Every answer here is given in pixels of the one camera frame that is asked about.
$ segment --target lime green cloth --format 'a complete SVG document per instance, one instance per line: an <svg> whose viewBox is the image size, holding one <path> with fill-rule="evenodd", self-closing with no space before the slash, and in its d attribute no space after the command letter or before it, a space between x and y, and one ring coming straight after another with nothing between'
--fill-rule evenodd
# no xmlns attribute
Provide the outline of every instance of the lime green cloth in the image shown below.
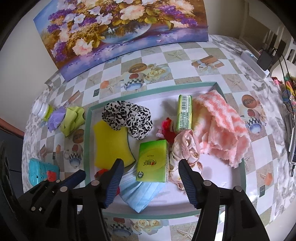
<svg viewBox="0 0 296 241"><path fill-rule="evenodd" d="M84 109L82 107L76 106L67 108L65 118L60 125L60 130L66 137L84 124L85 119L83 118L83 113Z"/></svg>

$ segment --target vase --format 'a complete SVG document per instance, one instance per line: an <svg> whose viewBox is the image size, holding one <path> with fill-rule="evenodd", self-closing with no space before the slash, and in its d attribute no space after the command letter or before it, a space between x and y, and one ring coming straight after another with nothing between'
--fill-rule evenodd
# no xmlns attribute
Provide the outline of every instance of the vase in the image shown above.
<svg viewBox="0 0 296 241"><path fill-rule="evenodd" d="M102 36L105 37L105 39L102 39L102 42L124 43L146 33L150 27L150 23L139 23L138 21L130 21L126 25L115 28L108 28L105 32L102 33Z"/></svg>

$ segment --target wall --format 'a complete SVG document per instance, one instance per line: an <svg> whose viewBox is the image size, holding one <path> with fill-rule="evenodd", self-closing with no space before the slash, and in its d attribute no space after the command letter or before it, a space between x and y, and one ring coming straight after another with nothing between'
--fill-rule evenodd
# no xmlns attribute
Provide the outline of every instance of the wall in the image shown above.
<svg viewBox="0 0 296 241"><path fill-rule="evenodd" d="M209 34L238 38L244 18L243 0L204 0Z"/></svg>
<svg viewBox="0 0 296 241"><path fill-rule="evenodd" d="M14 28L0 51L0 118L24 131L32 103L57 68L33 19L50 0L41 0ZM238 37L243 0L204 0L210 34Z"/></svg>

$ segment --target blue gripper pad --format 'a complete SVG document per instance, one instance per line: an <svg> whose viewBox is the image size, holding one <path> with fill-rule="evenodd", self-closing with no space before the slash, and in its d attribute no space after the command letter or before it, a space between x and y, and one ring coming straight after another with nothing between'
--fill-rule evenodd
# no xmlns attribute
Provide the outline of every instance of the blue gripper pad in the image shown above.
<svg viewBox="0 0 296 241"><path fill-rule="evenodd" d="M120 183L122 175L123 175L123 171L124 171L123 160L116 159L111 170L103 173L103 175L100 178L100 181L101 180L102 181L109 180L109 185L107 187L104 187L106 189L106 199L103 203L105 208L107 208L113 202L113 200L115 198L117 188L119 186L119 183Z"/></svg>
<svg viewBox="0 0 296 241"><path fill-rule="evenodd" d="M190 171L192 171L191 167L189 166L189 164L187 163L186 160L181 160L179 162L179 174L182 180L182 183L184 185L187 197L189 199L189 202L195 207L197 208L197 200L196 200L196 189L193 185L193 182L191 181L191 178L188 174L188 171L185 167L185 165L188 165L188 167L190 168Z"/></svg>

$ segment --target bottle cap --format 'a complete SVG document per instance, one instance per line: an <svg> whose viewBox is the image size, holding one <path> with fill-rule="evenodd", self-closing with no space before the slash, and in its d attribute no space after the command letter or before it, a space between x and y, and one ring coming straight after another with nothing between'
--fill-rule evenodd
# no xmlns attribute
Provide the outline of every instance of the bottle cap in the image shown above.
<svg viewBox="0 0 296 241"><path fill-rule="evenodd" d="M38 115L39 111L41 110L41 106L42 106L42 102L40 100L36 100L32 108L32 113L34 115Z"/></svg>

